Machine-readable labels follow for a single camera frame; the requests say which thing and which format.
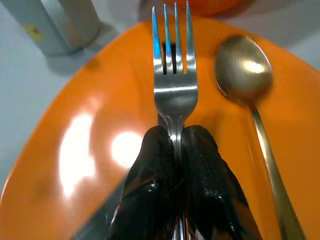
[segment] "plate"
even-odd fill
[[[170,19],[170,28],[174,21]],[[180,19],[186,49],[185,19]],[[282,179],[309,240],[320,235],[320,74],[269,41],[227,24],[193,19],[198,104],[185,125],[202,125],[238,178],[264,239],[280,239],[271,186],[249,110],[222,96],[215,52],[243,34],[269,57],[274,83],[260,111]],[[164,23],[159,20],[160,39]],[[69,239],[104,203],[157,125],[152,25],[106,46],[48,108],[14,165],[0,202],[5,240]]]

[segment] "white table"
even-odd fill
[[[45,57],[0,3],[0,190],[44,111],[71,76],[116,36],[149,19],[153,5],[162,12],[159,0],[93,4],[103,22],[94,43],[74,55]],[[256,0],[236,16],[219,19],[271,40],[320,70],[319,13],[317,0]]]

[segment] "fork handle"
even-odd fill
[[[184,121],[169,122],[169,136],[173,146],[173,156],[176,166],[179,168],[181,163],[181,149],[182,149],[182,132],[184,129]],[[188,240],[186,218],[182,213],[179,216],[177,225],[175,226],[173,233],[173,240]]]

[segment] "metal fork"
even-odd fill
[[[177,3],[174,4],[175,15],[175,60],[176,73],[172,58],[170,31],[167,7],[164,4],[165,24],[165,61],[163,65],[161,42],[159,39],[158,24],[155,7],[152,9],[152,40],[153,40],[153,67],[154,67],[154,103],[160,116],[168,126],[168,132],[173,145],[174,159],[177,166],[181,162],[181,140],[184,122],[193,112],[198,102],[198,80],[196,70],[196,55],[191,13],[188,1],[186,2],[186,74],[184,73],[183,58],[180,41],[180,28]],[[185,217],[182,214],[175,227],[173,239],[187,239]]]

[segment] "metal spoon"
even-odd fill
[[[272,186],[275,211],[282,240],[306,240],[305,234],[281,179],[266,130],[255,100],[272,84],[272,68],[262,49],[246,36],[224,41],[215,58],[215,77],[225,96],[248,105]]]

